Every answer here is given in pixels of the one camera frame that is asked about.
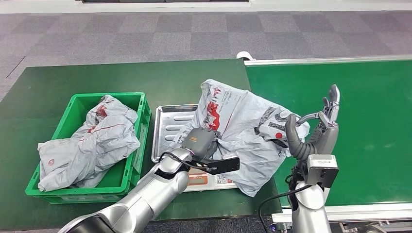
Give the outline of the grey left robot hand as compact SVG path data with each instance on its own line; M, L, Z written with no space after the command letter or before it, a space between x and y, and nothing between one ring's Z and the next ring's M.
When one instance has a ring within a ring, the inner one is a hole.
M193 160L209 160L217 150L217 138L220 137L219 131L194 128L182 141L181 146L191 152Z

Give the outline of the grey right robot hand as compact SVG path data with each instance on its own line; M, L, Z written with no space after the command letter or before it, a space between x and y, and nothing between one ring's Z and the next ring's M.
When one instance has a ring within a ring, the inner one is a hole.
M286 138L289 151L296 160L306 160L311 154L331 154L338 137L339 126L337 116L339 112L340 91L333 84L328 97L323 98L323 109L319 112L307 114L301 118L290 114L285 123ZM310 139L302 142L296 131L296 126L308 120L319 120L316 128L311 132Z

